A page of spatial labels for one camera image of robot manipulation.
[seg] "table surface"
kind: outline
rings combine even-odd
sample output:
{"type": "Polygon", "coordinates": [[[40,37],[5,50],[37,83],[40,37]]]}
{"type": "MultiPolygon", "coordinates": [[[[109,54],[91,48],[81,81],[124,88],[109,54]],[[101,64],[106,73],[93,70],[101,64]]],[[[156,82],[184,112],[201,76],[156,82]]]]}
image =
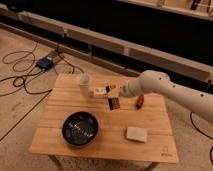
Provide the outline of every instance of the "table surface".
{"type": "MultiPolygon", "coordinates": [[[[136,98],[120,98],[121,108],[110,111],[107,99],[85,98],[75,81],[76,75],[61,74],[48,99],[34,135],[30,152],[119,160],[177,163],[178,155],[164,98],[145,95],[143,108],[134,106],[136,98]],[[62,136],[64,121],[74,112],[92,113],[99,123],[94,141],[84,148],[74,148],[62,136]],[[148,130],[147,143],[125,139],[128,126],[148,130]]],[[[123,76],[92,75],[92,87],[123,85],[123,76]]]]}

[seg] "black bowl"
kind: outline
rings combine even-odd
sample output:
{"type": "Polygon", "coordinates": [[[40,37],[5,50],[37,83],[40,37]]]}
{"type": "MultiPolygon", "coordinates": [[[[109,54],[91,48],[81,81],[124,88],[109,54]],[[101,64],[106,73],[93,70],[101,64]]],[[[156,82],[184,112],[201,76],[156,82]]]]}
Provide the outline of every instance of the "black bowl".
{"type": "Polygon", "coordinates": [[[64,122],[62,134],[64,139],[73,146],[84,146],[90,143],[98,132],[96,118],[88,112],[72,114],[64,122]]]}

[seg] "white cup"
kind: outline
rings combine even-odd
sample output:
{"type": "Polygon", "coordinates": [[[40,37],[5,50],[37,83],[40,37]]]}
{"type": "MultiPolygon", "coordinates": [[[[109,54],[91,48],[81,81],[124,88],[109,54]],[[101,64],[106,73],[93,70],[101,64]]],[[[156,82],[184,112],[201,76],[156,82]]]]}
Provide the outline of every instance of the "white cup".
{"type": "Polygon", "coordinates": [[[90,81],[91,77],[86,73],[78,74],[76,77],[76,83],[84,96],[90,96],[90,81]]]}

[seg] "beige sponge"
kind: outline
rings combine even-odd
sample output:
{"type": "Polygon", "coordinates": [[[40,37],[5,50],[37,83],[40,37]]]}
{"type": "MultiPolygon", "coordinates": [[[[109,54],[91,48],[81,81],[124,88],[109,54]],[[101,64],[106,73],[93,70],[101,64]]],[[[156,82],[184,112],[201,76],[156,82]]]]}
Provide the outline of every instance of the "beige sponge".
{"type": "Polygon", "coordinates": [[[126,130],[128,140],[147,142],[147,129],[139,127],[128,127],[126,130]]]}

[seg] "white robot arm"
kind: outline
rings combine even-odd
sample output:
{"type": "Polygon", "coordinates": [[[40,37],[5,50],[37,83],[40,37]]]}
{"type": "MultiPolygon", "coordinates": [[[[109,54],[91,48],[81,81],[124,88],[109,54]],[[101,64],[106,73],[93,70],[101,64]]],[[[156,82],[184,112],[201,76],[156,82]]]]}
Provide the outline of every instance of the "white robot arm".
{"type": "Polygon", "coordinates": [[[175,84],[165,73],[148,70],[120,88],[127,98],[147,93],[167,96],[213,124],[213,95],[175,84]]]}

